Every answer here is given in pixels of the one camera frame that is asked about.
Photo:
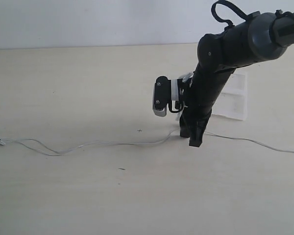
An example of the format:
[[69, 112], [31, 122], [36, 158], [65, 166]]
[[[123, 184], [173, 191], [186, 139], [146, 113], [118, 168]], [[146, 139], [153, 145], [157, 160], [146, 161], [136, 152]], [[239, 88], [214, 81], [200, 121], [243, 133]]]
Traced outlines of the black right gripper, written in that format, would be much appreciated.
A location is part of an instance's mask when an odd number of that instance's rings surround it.
[[179, 135], [190, 137], [189, 146], [201, 146], [212, 107], [234, 71], [228, 66], [209, 71], [198, 63], [193, 72], [179, 77], [178, 88], [184, 102]]

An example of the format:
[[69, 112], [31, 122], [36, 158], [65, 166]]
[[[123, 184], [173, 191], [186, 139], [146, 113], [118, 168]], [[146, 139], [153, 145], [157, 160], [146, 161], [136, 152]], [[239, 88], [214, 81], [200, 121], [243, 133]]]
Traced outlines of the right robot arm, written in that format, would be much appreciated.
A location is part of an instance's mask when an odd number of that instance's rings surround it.
[[183, 83], [184, 109], [180, 136], [200, 147], [215, 104], [236, 69], [275, 60], [294, 44], [294, 12], [244, 13], [227, 0], [211, 6], [212, 16], [227, 27], [220, 34], [205, 34], [197, 45], [198, 64]]

